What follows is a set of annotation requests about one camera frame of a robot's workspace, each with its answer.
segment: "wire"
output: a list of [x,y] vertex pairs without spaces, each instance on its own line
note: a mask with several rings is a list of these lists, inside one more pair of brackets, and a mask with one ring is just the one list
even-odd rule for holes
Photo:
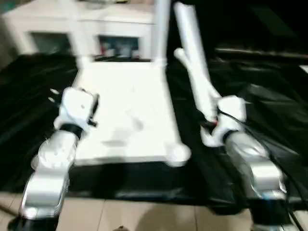
[[[273,163],[274,163],[275,165],[277,165],[277,166],[282,170],[282,172],[288,177],[288,179],[290,179],[290,181],[293,183],[293,185],[295,186],[295,188],[296,188],[296,190],[297,190],[297,192],[298,192],[299,197],[301,198],[302,203],[303,203],[304,206],[305,206],[305,209],[308,211],[308,203],[307,203],[307,201],[305,200],[305,197],[303,196],[303,194],[302,194],[302,192],[301,192],[301,190],[300,190],[300,187],[299,187],[297,181],[296,181],[296,180],[289,174],[289,172],[286,171],[286,169],[279,163],[279,161],[278,161],[277,158],[273,155],[273,153],[272,153],[272,151],[270,150],[270,148],[269,148],[261,139],[259,139],[259,138],[257,137],[257,135],[255,134],[255,132],[253,132],[253,131],[252,131],[245,123],[243,123],[241,120],[239,120],[239,119],[235,118],[234,116],[229,115],[229,114],[227,114],[227,113],[225,113],[225,112],[220,111],[220,113],[221,113],[222,115],[228,116],[229,118],[233,119],[233,120],[236,121],[237,123],[243,125],[243,126],[245,127],[245,130],[246,130],[253,138],[255,138],[255,139],[267,150],[267,152],[268,152],[269,155],[270,155],[271,161],[273,161]],[[290,214],[290,216],[291,216],[293,222],[295,223],[295,225],[296,225],[297,228],[299,229],[299,231],[304,231],[304,229],[303,229],[302,226],[300,225],[299,221],[297,220],[297,218],[296,218],[294,212],[292,211],[291,208],[289,208],[289,206],[288,206],[288,212],[289,212],[289,214]]]

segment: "floor tile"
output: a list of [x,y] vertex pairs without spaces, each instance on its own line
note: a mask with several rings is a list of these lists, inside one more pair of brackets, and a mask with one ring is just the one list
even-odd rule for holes
[[6,210],[6,209],[10,209],[10,206],[13,202],[15,198],[15,194],[12,194],[12,193],[6,193],[6,192],[2,192],[0,193],[0,207],[2,209],[0,209],[0,223],[3,219],[3,217],[6,215],[5,212],[3,212],[3,210]]
[[217,216],[206,207],[196,207],[199,231],[239,231],[250,230],[251,216],[248,210],[234,216]]
[[[21,199],[22,199],[22,195],[14,195],[14,199],[12,200],[9,209],[11,212],[15,213],[16,215],[18,214],[18,209],[19,209],[19,205],[21,203]],[[9,215],[9,214],[5,214],[3,215],[3,219],[0,223],[0,231],[7,231],[7,227],[9,222],[14,219],[15,216]]]
[[106,201],[98,231],[196,231],[193,206]]
[[299,221],[300,225],[304,230],[308,230],[308,212],[307,211],[297,211],[295,216]]
[[97,231],[103,205],[104,200],[66,199],[57,231]]

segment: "white pole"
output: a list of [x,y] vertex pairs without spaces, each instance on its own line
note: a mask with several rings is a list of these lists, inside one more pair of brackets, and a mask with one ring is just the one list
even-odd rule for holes
[[67,26],[70,29],[70,39],[76,49],[76,62],[80,69],[92,61],[87,39],[82,31],[79,19],[78,8],[75,0],[58,0],[62,11],[67,19]]
[[155,29],[152,38],[154,62],[166,65],[171,0],[155,1]]
[[215,98],[220,95],[211,84],[195,9],[178,2],[175,4],[175,14],[181,42],[190,64],[188,70],[196,106],[207,120],[215,121]]

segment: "black cloth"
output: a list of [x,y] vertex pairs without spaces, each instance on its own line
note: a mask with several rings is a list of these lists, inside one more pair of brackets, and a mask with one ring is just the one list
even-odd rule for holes
[[[208,59],[308,64],[304,14],[297,4],[289,10],[287,3],[262,0],[182,2],[195,6]],[[173,59],[181,46],[173,9],[169,28],[168,58]]]

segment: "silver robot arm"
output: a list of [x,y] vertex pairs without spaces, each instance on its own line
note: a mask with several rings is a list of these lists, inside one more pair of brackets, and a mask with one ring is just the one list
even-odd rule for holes
[[[31,221],[31,224],[42,224],[45,220],[49,228],[52,228],[50,220],[56,220],[57,224],[68,190],[69,170],[74,164],[78,141],[81,133],[90,128],[89,122],[97,105],[98,97],[95,95],[74,88],[64,90],[59,116],[54,121],[56,131],[38,151],[38,165],[25,187],[19,219],[27,223]],[[24,223],[19,222],[17,226],[23,226]]]
[[242,175],[253,219],[252,231],[296,231],[289,218],[284,175],[268,151],[242,131],[225,139],[227,154]]

